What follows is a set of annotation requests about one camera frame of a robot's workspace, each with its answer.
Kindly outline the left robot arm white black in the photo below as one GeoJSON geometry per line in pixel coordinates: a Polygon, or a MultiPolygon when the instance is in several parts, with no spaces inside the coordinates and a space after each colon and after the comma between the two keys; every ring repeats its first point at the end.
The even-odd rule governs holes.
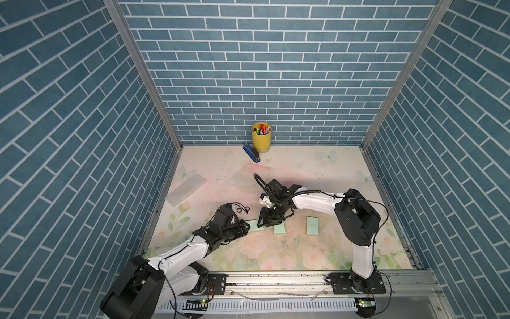
{"type": "Polygon", "coordinates": [[[206,309],[215,294],[209,270],[199,262],[223,245],[248,235],[250,225],[236,214],[233,203],[218,207],[206,225],[190,239],[159,256],[130,259],[100,303],[109,318],[151,318],[156,308],[169,303],[175,316],[193,318],[180,310],[180,294],[208,295],[199,301],[206,309]]]}

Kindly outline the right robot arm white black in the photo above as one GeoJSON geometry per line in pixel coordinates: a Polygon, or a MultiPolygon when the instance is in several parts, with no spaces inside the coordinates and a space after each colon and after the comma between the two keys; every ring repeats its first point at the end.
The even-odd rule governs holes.
{"type": "Polygon", "coordinates": [[[260,196],[259,227],[280,225],[291,217],[287,211],[308,209],[337,218],[347,239],[353,244],[353,262],[349,280],[353,290],[368,293],[380,281],[374,262],[374,245],[380,230],[381,216],[374,201],[365,199],[355,189],[341,194],[328,194],[321,190],[309,190],[300,185],[289,188],[273,179],[265,182],[254,174],[263,189],[260,196]]]}

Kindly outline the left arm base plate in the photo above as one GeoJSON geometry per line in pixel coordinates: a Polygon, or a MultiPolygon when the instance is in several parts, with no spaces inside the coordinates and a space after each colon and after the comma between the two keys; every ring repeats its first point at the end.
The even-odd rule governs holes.
{"type": "Polygon", "coordinates": [[[191,290],[192,295],[224,295],[228,275],[226,273],[209,273],[207,276],[200,275],[195,287],[191,290]]]}

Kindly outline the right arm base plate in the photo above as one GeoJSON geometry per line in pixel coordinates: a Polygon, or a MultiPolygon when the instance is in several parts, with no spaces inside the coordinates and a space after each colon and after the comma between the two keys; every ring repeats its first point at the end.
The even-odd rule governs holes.
{"type": "Polygon", "coordinates": [[[332,272],[324,281],[330,284],[335,295],[384,295],[386,287],[381,275],[375,271],[368,279],[353,271],[332,272]]]}

